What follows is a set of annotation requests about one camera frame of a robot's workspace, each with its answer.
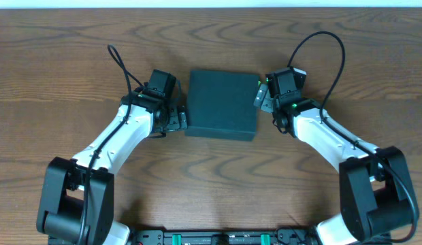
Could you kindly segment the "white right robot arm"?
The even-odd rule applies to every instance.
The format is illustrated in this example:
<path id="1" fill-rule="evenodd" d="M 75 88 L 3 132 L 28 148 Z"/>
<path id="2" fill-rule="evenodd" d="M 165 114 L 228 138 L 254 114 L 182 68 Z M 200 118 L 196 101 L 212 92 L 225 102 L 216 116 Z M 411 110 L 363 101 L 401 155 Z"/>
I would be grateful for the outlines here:
<path id="1" fill-rule="evenodd" d="M 340 212 L 315 225 L 309 244 L 392 244 L 391 231 L 411 226 L 419 209 L 406 158 L 395 146 L 379 148 L 332 119 L 320 104 L 302 97 L 306 72 L 294 67 L 266 74 L 254 105 L 273 125 L 313 147 L 339 174 Z"/>

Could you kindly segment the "black box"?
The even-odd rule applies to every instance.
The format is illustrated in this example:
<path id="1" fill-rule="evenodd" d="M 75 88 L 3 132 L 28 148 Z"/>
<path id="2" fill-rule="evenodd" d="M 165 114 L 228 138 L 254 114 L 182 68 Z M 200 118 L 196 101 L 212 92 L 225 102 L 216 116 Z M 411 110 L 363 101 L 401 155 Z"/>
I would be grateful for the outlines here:
<path id="1" fill-rule="evenodd" d="M 192 70 L 185 135 L 251 142 L 257 130 L 253 103 L 258 88 L 256 74 Z"/>

